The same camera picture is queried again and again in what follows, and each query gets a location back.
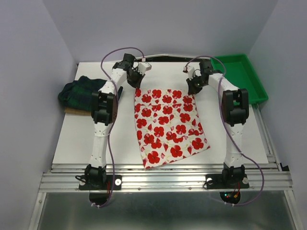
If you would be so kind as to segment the red poppy floral skirt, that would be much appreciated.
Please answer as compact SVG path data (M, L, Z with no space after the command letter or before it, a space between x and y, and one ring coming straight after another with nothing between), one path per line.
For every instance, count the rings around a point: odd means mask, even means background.
M210 148L195 98L186 90L137 89L134 118L146 170L177 162Z

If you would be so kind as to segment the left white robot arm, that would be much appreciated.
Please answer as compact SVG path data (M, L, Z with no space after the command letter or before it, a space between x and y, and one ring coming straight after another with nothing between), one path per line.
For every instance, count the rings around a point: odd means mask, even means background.
M140 88L145 73L152 68L145 58L136 66L134 62L135 56L124 54L123 59L112 67L111 74L106 75L108 80L104 86L92 93L94 143L84 171L84 181L97 189L106 185L106 148L110 130L117 118L119 89L125 81L135 89Z

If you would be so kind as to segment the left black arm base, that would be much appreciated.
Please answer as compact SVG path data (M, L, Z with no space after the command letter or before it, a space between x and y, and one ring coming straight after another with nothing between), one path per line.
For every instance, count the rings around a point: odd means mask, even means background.
M102 208L108 205L114 191L121 190L122 175L113 173L108 175L106 168L85 168L83 175L76 175L79 190L89 191L89 201L93 207Z

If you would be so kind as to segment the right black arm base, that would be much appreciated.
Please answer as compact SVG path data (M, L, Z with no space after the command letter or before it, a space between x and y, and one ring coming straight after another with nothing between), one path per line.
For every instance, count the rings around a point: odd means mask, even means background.
M220 197L222 201L237 205L241 199L241 189L248 189L248 177L245 167L224 166L221 173L211 173L205 176L203 188L206 190L222 190Z

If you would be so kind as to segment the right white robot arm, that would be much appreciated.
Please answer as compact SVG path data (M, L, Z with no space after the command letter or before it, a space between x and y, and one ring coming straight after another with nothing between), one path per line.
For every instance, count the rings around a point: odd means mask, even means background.
M188 75L188 94L198 94L209 85L218 92L219 111L226 131L226 156L221 173L206 176L206 189L234 188L243 183L245 167L241 153L244 124L249 117L247 89L240 89L225 78L219 70L206 69L205 60L199 63L200 75L189 63L183 68Z

